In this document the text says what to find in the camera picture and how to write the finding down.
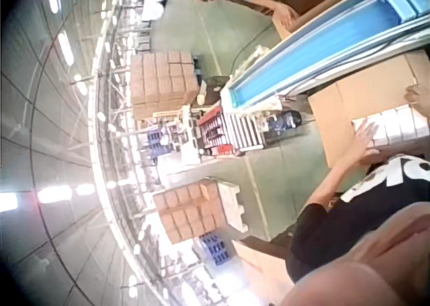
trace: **packaging material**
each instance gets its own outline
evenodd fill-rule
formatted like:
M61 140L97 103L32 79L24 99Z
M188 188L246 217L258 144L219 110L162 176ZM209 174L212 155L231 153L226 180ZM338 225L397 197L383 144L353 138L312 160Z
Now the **packaging material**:
M216 180L200 180L159 192L153 198L172 243L203 235L226 224Z
M193 57L190 52L181 52L181 63L194 64Z
M334 166L353 140L354 120L359 122L359 119L374 117L381 112L405 108L408 104L404 98L405 89L415 83L427 89L430 87L430 61L423 50L408 52L368 67L311 96L309 102L328 166ZM381 157L394 152L394 149L404 150L417 145L416 140L405 140L401 147L389 139L387 142L385 145L378 143Z
M176 50L171 50L169 52L169 63L180 63L181 62L181 55Z
M259 241L261 245L272 245L270 242ZM284 258L288 251L283 250L282 257L277 257L254 250L241 242L232 242L245 269L252 292L267 303L280 305L285 295L294 286L285 267Z
M172 77L183 75L181 64L170 64L169 69L170 69L170 76Z

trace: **concrete floor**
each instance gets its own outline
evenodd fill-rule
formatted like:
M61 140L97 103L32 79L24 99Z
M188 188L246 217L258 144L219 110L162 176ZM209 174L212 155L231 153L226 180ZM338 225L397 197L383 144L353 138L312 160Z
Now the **concrete floor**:
M153 50L177 49L198 54L204 76L229 75L234 58L244 47L236 65L258 44L271 48L280 41L270 17L228 1L168 0L165 13L153 24L151 34ZM248 234L270 239L296 220L327 172L318 129L311 122L291 130L287 139L271 148L169 176L167 186L190 183L204 176L238 184ZM353 175L343 187L352 185L361 175Z

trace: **blue conveyor frame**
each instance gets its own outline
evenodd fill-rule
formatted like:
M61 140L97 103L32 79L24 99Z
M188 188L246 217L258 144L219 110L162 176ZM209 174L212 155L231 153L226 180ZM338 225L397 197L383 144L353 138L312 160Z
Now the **blue conveyor frame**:
M344 0L277 45L222 90L241 112L430 43L430 0Z

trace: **finger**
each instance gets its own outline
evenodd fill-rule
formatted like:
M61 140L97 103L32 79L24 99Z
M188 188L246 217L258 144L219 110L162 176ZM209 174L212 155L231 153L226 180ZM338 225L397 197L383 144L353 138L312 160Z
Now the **finger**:
M367 125L368 125L368 119L365 118L357 129L357 132L356 132L357 135L360 135L361 133L363 133L363 131L366 129Z
M411 94L417 94L417 95L419 95L420 89L417 86L418 86L417 84L408 86L406 88L406 92L407 93L411 93Z
M404 95L404 98L408 103L413 103L419 100L419 95L414 91L407 91L407 93Z

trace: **conveyor belt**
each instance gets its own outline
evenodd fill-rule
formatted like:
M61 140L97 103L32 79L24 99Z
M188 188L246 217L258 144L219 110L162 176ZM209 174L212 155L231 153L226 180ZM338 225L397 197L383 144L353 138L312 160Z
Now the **conveyor belt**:
M429 9L430 0L427 5L423 0L346 0L233 81L229 87L231 106L255 102L268 89L352 48L363 45L361 51L366 51L369 40L407 26L403 23Z

